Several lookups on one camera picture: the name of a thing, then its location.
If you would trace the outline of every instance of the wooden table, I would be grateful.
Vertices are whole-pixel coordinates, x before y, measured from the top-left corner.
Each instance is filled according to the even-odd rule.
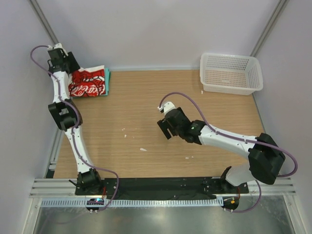
[[[244,135],[262,132],[252,96],[203,92],[198,70],[112,72],[107,97],[76,98],[83,117],[83,137],[93,163],[120,177],[220,176],[228,166],[245,162],[225,150],[190,144],[178,136],[167,140],[157,110],[169,92],[193,98],[214,126]],[[192,121],[201,119],[184,97],[167,98]],[[102,177],[114,177],[100,172]],[[77,168],[64,137],[54,178],[76,178]]]

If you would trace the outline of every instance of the gray floor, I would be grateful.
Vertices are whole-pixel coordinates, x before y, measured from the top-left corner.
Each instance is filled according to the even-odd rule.
[[[242,197],[246,209],[256,197]],[[85,208],[41,208],[35,234],[294,234],[282,196],[263,197],[254,210],[243,214],[220,207],[111,208],[66,221]]]

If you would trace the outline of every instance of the gray wall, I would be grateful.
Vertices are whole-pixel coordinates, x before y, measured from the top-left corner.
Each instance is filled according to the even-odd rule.
[[[204,52],[249,55],[278,0],[38,0],[81,66],[198,68]]]
[[[312,221],[312,1],[292,0],[258,55],[264,88],[255,98],[267,133],[298,159],[294,184]],[[293,168],[286,160],[283,172]]]
[[[18,234],[56,130],[47,108],[52,82],[30,61],[29,52],[51,42],[25,0],[1,4],[0,22],[0,233]],[[36,59],[45,64],[47,53],[38,51]]]

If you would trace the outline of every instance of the folded cloth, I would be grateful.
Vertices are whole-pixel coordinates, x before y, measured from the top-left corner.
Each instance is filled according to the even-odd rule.
[[[104,66],[80,68],[69,75],[71,97],[106,96],[109,91],[110,71]]]

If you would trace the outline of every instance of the white basket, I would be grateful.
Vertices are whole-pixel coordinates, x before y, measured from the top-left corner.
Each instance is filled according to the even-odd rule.
[[[205,53],[200,59],[205,91],[249,95],[263,88],[259,61],[254,57]]]

